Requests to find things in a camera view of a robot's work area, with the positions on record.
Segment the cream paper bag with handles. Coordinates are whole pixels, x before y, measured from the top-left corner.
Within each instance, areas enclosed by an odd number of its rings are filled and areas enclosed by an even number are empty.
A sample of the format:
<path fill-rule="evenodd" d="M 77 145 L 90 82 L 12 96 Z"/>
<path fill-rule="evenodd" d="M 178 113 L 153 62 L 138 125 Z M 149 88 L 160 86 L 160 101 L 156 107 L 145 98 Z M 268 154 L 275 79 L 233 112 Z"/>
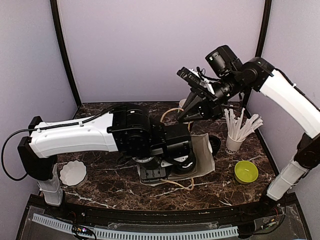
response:
<path fill-rule="evenodd" d="M 192 135 L 192 152 L 190 153 L 190 159 L 196 159 L 196 165 L 194 170 L 186 174 L 176 174 L 172 170 L 167 180 L 163 180 L 163 183 L 170 183 L 180 186 L 186 190 L 191 191 L 194 187 L 194 179 L 203 177 L 215 171 L 215 161 L 212 154 L 212 147 L 209 141 L 209 134 Z"/>

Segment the black plastic cup lid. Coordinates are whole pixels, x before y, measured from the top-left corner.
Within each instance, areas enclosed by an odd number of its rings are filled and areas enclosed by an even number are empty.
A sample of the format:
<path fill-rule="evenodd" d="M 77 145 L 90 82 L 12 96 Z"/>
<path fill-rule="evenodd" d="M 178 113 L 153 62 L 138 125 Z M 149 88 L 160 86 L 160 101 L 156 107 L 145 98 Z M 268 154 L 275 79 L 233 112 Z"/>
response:
<path fill-rule="evenodd" d="M 186 160 L 180 165 L 175 165 L 173 167 L 173 172 L 178 175 L 190 173 L 195 169 L 196 163 L 197 161 L 195 158 Z"/>

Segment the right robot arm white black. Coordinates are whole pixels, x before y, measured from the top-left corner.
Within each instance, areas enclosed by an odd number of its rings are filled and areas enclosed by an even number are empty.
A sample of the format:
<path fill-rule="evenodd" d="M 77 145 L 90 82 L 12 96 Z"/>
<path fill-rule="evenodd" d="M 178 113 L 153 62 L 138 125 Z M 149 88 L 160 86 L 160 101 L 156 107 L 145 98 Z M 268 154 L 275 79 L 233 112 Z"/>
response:
<path fill-rule="evenodd" d="M 274 210 L 274 202 L 320 164 L 320 110 L 281 70 L 263 58 L 255 57 L 245 64 L 239 59 L 210 63 L 220 77 L 218 81 L 211 82 L 186 67 L 178 70 L 177 75 L 191 91 L 177 117 L 179 122 L 220 119 L 224 115 L 223 104 L 245 89 L 253 89 L 278 104 L 304 130 L 296 154 L 255 205 L 255 213 L 266 217 Z"/>

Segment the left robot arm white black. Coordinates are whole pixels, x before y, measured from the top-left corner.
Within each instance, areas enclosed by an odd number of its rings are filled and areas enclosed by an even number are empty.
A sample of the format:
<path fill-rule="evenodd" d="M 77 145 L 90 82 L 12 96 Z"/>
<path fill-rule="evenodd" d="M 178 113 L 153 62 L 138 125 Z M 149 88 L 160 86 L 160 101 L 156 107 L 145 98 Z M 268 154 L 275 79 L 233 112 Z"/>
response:
<path fill-rule="evenodd" d="M 60 218 L 67 218 L 70 206 L 63 201 L 63 190 L 57 173 L 58 155 L 75 152 L 119 152 L 138 160 L 165 158 L 167 140 L 164 125 L 150 118 L 140 105 L 112 105 L 100 113 L 61 122 L 45 122 L 35 116 L 27 129 L 21 129 L 4 141 L 0 154 L 1 166 L 9 140 L 28 133 L 17 147 L 25 175 L 35 179 L 46 204 Z"/>

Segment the stack of paper cups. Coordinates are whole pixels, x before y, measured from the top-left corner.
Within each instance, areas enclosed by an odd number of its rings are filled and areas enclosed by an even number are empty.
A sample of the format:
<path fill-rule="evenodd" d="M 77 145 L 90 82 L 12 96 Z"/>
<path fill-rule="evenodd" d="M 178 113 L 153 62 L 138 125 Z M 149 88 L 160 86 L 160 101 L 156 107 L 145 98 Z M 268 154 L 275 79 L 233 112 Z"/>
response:
<path fill-rule="evenodd" d="M 180 108 L 180 109 L 182 109 L 183 108 L 183 106 L 184 106 L 184 104 L 185 104 L 185 102 L 186 102 L 186 98 L 184 98 L 184 99 L 181 99 L 180 101 L 179 101 L 179 104 L 178 104 L 178 107 Z"/>

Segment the stack of black lids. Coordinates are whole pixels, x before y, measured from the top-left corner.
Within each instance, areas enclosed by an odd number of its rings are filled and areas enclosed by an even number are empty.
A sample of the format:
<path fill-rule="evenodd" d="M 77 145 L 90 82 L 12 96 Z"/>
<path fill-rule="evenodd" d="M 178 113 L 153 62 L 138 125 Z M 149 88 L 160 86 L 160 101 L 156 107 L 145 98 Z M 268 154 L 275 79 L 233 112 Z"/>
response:
<path fill-rule="evenodd" d="M 214 136 L 214 135 L 210 135 L 209 136 L 209 142 L 212 148 L 212 154 L 216 155 L 218 153 L 218 151 L 220 150 L 221 147 L 221 140 L 219 137 Z"/>

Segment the bundle of wrapped straws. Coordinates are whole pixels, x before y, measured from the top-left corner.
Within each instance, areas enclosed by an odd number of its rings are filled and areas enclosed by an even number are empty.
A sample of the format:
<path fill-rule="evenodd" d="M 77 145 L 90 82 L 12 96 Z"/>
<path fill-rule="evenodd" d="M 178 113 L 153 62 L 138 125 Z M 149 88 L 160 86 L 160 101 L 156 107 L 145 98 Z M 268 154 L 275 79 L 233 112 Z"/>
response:
<path fill-rule="evenodd" d="M 240 117 L 236 117 L 232 108 L 224 109 L 228 136 L 234 141 L 244 141 L 246 137 L 263 125 L 263 120 L 258 114 L 253 114 L 244 121 L 245 110 L 242 108 Z"/>

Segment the white cup holding straws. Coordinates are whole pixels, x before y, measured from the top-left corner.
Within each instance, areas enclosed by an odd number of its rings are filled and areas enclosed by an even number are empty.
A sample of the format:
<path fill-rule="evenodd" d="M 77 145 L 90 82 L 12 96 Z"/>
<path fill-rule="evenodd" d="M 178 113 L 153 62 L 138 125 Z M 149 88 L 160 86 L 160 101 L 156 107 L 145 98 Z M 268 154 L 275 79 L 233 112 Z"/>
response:
<path fill-rule="evenodd" d="M 227 135 L 226 143 L 225 143 L 225 152 L 229 155 L 234 155 L 236 154 L 244 140 L 234 140 L 230 135 Z"/>

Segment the white scalloped bowl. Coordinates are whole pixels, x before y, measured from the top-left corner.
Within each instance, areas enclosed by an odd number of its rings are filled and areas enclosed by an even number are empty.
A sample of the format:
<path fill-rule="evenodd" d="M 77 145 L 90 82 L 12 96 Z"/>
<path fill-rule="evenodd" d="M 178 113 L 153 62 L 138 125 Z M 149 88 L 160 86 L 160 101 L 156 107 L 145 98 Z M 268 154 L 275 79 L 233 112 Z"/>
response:
<path fill-rule="evenodd" d="M 87 178 L 87 167 L 82 161 L 74 160 L 65 164 L 59 172 L 59 179 L 63 185 L 69 188 L 82 187 Z"/>

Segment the green bowl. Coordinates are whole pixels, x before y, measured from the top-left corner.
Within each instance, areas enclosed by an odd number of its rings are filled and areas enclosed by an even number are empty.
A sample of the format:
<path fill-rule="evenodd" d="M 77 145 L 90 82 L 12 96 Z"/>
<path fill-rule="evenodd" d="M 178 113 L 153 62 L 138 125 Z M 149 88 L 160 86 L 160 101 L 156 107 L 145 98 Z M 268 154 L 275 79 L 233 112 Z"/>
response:
<path fill-rule="evenodd" d="M 250 161 L 239 161 L 234 167 L 234 177 L 240 184 L 247 185 L 255 182 L 259 177 L 259 171 Z"/>

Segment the right black frame post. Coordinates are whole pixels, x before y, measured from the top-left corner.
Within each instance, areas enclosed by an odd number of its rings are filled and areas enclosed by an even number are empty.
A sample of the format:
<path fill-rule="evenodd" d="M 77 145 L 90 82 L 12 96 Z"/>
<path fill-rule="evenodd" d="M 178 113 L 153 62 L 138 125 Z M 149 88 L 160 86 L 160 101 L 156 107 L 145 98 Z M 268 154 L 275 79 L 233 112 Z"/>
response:
<path fill-rule="evenodd" d="M 263 15 L 262 15 L 262 21 L 261 21 L 261 27 L 259 32 L 259 38 L 257 42 L 257 47 L 255 51 L 255 57 L 261 57 L 263 54 L 266 36 L 267 36 L 267 30 L 270 20 L 270 14 L 271 14 L 271 8 L 272 8 L 272 0 L 265 0 L 264 1 L 264 9 L 263 9 Z M 247 108 L 247 105 L 249 103 L 249 99 L 251 96 L 252 90 L 247 88 L 244 91 L 244 97 L 242 101 L 242 106 L 244 108 Z"/>

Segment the black frame post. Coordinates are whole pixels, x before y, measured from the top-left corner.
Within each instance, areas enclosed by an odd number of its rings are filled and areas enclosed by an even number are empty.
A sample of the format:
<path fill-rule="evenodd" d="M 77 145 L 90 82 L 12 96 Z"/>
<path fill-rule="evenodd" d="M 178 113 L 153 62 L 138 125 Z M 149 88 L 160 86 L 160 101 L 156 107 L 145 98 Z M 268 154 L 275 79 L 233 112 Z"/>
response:
<path fill-rule="evenodd" d="M 267 36 L 267 30 L 270 20 L 270 14 L 271 14 L 271 8 L 272 8 L 272 0 L 265 0 L 264 1 L 264 9 L 263 9 L 263 15 L 262 15 L 262 21 L 261 21 L 261 27 L 259 32 L 259 38 L 257 42 L 257 47 L 255 51 L 255 57 L 261 57 L 263 54 L 266 36 Z M 242 106 L 244 108 L 247 108 L 247 105 L 249 103 L 249 99 L 251 96 L 252 90 L 247 88 L 244 91 L 244 97 L 242 101 Z"/>
<path fill-rule="evenodd" d="M 72 72 L 69 56 L 67 53 L 66 43 L 65 43 L 64 34 L 63 34 L 63 28 L 62 28 L 61 19 L 60 19 L 58 1 L 50 0 L 49 2 L 50 2 L 52 20 L 54 24 L 55 35 L 56 35 L 56 39 L 59 47 L 60 56 L 62 59 L 62 63 L 64 66 L 64 70 L 66 73 L 68 84 L 71 89 L 73 99 L 75 101 L 77 108 L 79 108 L 82 105 L 82 101 L 80 98 L 78 88 L 76 86 L 76 81 Z"/>

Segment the left black frame post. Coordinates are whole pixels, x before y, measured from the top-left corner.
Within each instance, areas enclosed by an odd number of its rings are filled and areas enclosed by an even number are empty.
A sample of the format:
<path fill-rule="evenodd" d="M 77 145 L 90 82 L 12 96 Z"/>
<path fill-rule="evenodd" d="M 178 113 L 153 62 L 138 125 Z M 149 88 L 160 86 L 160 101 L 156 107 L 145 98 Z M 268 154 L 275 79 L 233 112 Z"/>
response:
<path fill-rule="evenodd" d="M 80 98 L 78 88 L 76 86 L 76 81 L 72 72 L 69 56 L 67 53 L 66 43 L 65 43 L 64 34 L 63 34 L 63 28 L 62 28 L 61 19 L 60 19 L 58 1 L 50 0 L 49 2 L 50 2 L 52 20 L 54 24 L 55 35 L 56 35 L 56 39 L 59 47 L 60 56 L 62 59 L 62 63 L 64 66 L 64 70 L 66 73 L 68 84 L 71 89 L 73 99 L 75 101 L 77 108 L 79 108 L 82 105 L 82 101 Z"/>

